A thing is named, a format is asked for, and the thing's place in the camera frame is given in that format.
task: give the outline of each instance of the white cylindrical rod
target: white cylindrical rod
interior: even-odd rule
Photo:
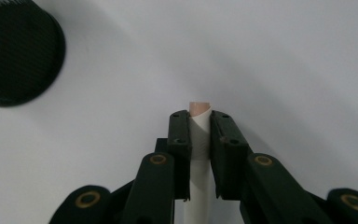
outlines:
[[[210,186],[210,116],[209,103],[190,103],[190,138],[192,153],[190,163],[190,201],[184,205],[185,224],[207,224],[211,198]]]

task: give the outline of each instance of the black cup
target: black cup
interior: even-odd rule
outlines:
[[[0,0],[0,106],[20,105],[45,91],[65,54],[62,28],[31,0]]]

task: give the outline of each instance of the brown tip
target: brown tip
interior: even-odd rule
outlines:
[[[206,102],[190,102],[190,116],[196,117],[207,111],[210,107],[211,105]]]

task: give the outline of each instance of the brass screw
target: brass screw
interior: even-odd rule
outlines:
[[[343,194],[341,195],[341,201],[344,202],[347,206],[358,211],[358,197],[352,194]]]
[[[269,166],[272,164],[272,159],[270,159],[266,156],[257,156],[257,157],[255,157],[255,162],[257,162],[260,165]]]
[[[76,198],[75,204],[79,208],[88,208],[92,207],[100,200],[101,194],[98,191],[91,190],[89,192],[80,194],[80,196]]]
[[[150,161],[153,164],[161,165],[161,164],[164,164],[165,162],[167,162],[167,158],[163,155],[156,155],[156,156],[150,157]]]

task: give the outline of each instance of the black round object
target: black round object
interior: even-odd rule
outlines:
[[[31,0],[0,0],[0,106],[26,103],[62,67],[62,28]]]

